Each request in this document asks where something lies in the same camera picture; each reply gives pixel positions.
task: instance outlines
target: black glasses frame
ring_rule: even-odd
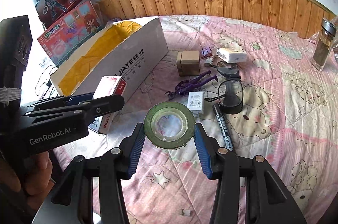
[[[227,94],[224,93],[222,95],[219,95],[219,89],[224,85],[226,84],[227,82],[229,81],[238,81],[240,86],[241,86],[241,89],[242,89],[242,93],[243,93],[243,86],[242,86],[242,83],[241,83],[241,76],[239,75],[239,69],[238,69],[238,66],[236,63],[232,63],[231,65],[235,64],[236,67],[237,67],[237,72],[235,74],[226,74],[224,72],[220,72],[219,71],[219,64],[221,62],[218,62],[217,65],[212,65],[211,67],[214,67],[217,69],[217,71],[219,72],[219,74],[221,74],[223,77],[225,77],[225,81],[222,82],[219,86],[218,86],[218,95],[213,97],[213,98],[205,98],[204,100],[207,101],[207,102],[213,102],[213,101],[216,101],[217,99],[219,100],[219,106],[220,106],[220,109],[222,111],[222,113],[225,113],[225,114],[238,114],[242,111],[243,109],[243,94],[242,94],[242,100],[240,101],[240,103],[237,105],[237,106],[225,106],[223,105],[223,103],[221,102],[221,98],[224,98]]]

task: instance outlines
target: black marker pen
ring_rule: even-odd
[[[219,128],[221,129],[221,133],[222,133],[222,136],[223,136],[223,139],[224,139],[224,142],[225,142],[225,147],[230,150],[230,151],[233,151],[233,145],[232,145],[232,142],[231,142],[231,138],[230,138],[230,135],[229,135],[229,131],[228,131],[228,128],[226,127],[226,124],[225,124],[225,120],[224,120],[224,117],[223,117],[223,114],[219,108],[219,105],[216,103],[212,106],[212,110],[214,111],[214,114],[216,116],[216,120],[218,122],[218,125],[219,125]]]

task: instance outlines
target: small white object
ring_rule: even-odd
[[[190,210],[182,210],[181,215],[182,216],[190,216],[191,215],[191,211]]]
[[[192,113],[197,114],[197,118],[199,117],[199,113],[203,114],[203,106],[204,106],[204,92],[189,92],[188,97],[188,105],[187,108],[190,109]]]
[[[245,62],[247,54],[231,47],[217,49],[217,56],[227,63]]]

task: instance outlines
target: glasses lens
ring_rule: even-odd
[[[223,106],[237,106],[243,100],[242,84],[236,80],[225,81],[218,88],[219,102]]]
[[[217,64],[217,71],[223,76],[233,75],[237,73],[238,67],[235,63],[227,63],[225,61],[221,61]]]

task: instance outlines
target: hand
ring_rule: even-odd
[[[54,186],[50,180],[52,174],[52,162],[49,159],[48,151],[33,156],[35,168],[28,174],[24,188],[30,195],[27,204],[34,210],[38,210],[49,191]],[[6,184],[11,190],[19,192],[21,183],[14,170],[0,159],[0,183]]]

